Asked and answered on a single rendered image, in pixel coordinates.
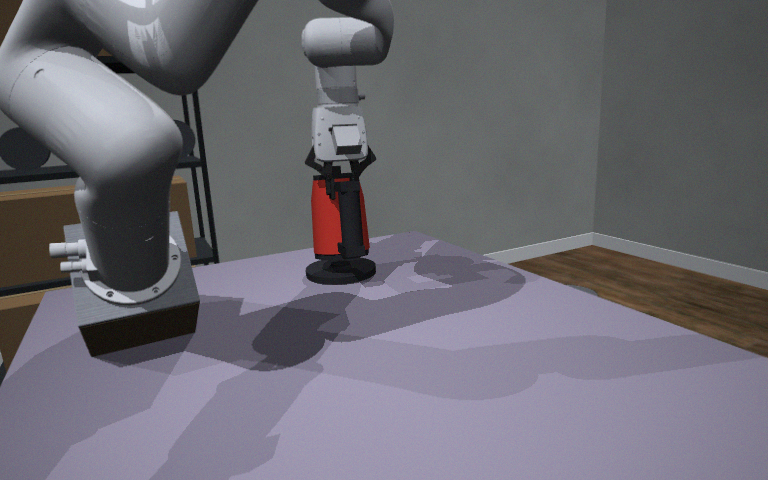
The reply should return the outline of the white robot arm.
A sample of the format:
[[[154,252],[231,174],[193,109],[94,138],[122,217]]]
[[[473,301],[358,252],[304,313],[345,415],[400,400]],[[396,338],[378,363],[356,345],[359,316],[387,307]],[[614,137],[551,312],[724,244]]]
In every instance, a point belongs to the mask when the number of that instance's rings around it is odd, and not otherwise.
[[[359,103],[365,92],[356,66],[387,57],[391,2],[319,1],[362,21],[319,18],[305,26],[317,105]],[[74,198],[85,239],[50,243],[50,257],[79,256],[61,262],[61,273],[80,271],[100,299],[140,305],[177,280],[170,191],[183,140],[172,118],[98,54],[104,49],[162,91],[192,94],[257,2],[23,0],[0,47],[0,110],[84,179]]]

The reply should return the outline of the red kettle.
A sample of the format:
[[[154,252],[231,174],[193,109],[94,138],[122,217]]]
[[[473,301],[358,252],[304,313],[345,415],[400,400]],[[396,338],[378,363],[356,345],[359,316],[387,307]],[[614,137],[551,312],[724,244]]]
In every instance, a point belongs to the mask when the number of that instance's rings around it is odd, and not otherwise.
[[[370,245],[360,181],[350,181],[351,173],[341,173],[341,166],[332,166],[332,175],[335,200],[326,195],[325,177],[313,176],[311,208],[315,259],[344,260],[366,256]]]

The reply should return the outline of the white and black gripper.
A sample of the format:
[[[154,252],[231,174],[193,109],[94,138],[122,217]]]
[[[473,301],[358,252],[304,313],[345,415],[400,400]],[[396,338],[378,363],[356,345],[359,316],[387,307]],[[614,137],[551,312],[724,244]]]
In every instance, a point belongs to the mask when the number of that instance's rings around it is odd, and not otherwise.
[[[358,106],[358,103],[325,104],[317,105],[317,107],[313,108],[312,113],[312,149],[305,160],[305,164],[325,177],[326,195],[329,195],[331,200],[335,200],[333,162],[349,161],[352,171],[349,178],[350,181],[355,181],[359,180],[359,176],[366,167],[376,160],[376,156],[368,146],[364,115],[362,107]],[[360,154],[335,154],[329,128],[336,124],[357,124],[362,142]],[[314,159],[324,162],[324,166],[316,163]],[[362,159],[364,160],[359,163],[358,160]]]

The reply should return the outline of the dark grey round disk with center stud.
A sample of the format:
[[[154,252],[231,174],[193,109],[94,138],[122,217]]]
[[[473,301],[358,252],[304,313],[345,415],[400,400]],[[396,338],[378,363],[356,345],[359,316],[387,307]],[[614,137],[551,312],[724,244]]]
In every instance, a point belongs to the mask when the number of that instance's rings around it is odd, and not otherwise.
[[[306,267],[308,280],[328,285],[341,285],[366,280],[376,273],[376,264],[366,258],[319,260]]]

